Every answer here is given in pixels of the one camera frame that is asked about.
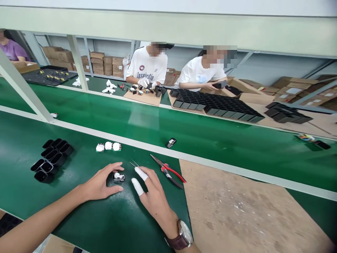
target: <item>wristwatch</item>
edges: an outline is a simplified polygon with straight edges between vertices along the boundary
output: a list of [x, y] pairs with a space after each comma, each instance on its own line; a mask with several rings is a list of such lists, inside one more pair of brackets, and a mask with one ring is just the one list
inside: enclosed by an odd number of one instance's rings
[[178, 250], [190, 247], [193, 244], [193, 238], [186, 223], [182, 220], [178, 220], [178, 229], [179, 235], [176, 238], [169, 239], [165, 237], [167, 244], [170, 246], [170, 248]]

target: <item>watch face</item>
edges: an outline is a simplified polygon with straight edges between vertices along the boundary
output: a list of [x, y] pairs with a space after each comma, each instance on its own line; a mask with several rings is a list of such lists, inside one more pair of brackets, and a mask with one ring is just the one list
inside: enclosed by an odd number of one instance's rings
[[188, 244], [192, 244], [193, 238], [192, 238], [192, 234], [188, 226], [183, 221], [180, 221], [180, 225], [181, 225], [181, 230], [183, 232], [182, 236], [185, 238]]

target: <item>red-handled pliers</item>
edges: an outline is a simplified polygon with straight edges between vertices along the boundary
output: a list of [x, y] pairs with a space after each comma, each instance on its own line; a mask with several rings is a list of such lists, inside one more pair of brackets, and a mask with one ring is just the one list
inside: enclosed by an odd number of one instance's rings
[[183, 186], [179, 184], [176, 180], [174, 180], [171, 175], [169, 174], [169, 171], [173, 172], [177, 175], [177, 177], [183, 182], [186, 183], [186, 180], [183, 178], [183, 176], [179, 175], [178, 172], [173, 170], [167, 163], [163, 163], [161, 160], [155, 158], [153, 155], [150, 155], [156, 163], [161, 167], [161, 171], [165, 174], [165, 176], [174, 184], [175, 186], [179, 187], [180, 189], [183, 189]]

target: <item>watch strap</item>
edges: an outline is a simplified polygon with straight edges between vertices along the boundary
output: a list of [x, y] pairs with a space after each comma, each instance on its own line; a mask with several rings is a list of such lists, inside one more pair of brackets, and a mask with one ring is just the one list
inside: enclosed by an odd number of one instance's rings
[[178, 235], [174, 239], [165, 237], [165, 240], [172, 249], [182, 250], [188, 246], [188, 243], [185, 241], [182, 235]]

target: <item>person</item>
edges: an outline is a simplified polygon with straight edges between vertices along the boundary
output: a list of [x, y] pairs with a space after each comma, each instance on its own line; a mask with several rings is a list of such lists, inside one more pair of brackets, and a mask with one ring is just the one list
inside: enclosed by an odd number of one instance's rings
[[127, 69], [125, 81], [145, 88], [152, 83], [151, 89], [164, 84], [167, 69], [165, 50], [173, 46], [174, 44], [152, 42], [146, 47], [136, 49]]
[[0, 30], [0, 48], [11, 61], [31, 61], [22, 46], [6, 38], [4, 30]]
[[[1, 253], [28, 253], [33, 252], [58, 226], [58, 224], [75, 208], [89, 200], [105, 199], [112, 194], [123, 191], [122, 186], [106, 186], [106, 179], [111, 172], [123, 171], [122, 163], [109, 164], [99, 170], [86, 183], [80, 184], [68, 194], [43, 208], [27, 220], [10, 230], [0, 238]], [[159, 226], [166, 234], [168, 243], [177, 240], [181, 245], [182, 233], [178, 230], [180, 220], [176, 213], [169, 207], [164, 190], [154, 170], [146, 167], [136, 167], [135, 171], [145, 181], [148, 192], [145, 193], [137, 179], [132, 183], [139, 195], [140, 201], [147, 211], [154, 217]], [[183, 227], [183, 235], [191, 236]], [[191, 241], [189, 247], [176, 249], [179, 253], [201, 253], [197, 246]]]
[[191, 91], [218, 90], [213, 86], [218, 82], [227, 80], [224, 71], [224, 60], [227, 50], [219, 49], [221, 47], [208, 46], [202, 50], [198, 57], [190, 60], [182, 69], [180, 77], [174, 84], [174, 88], [189, 89]]

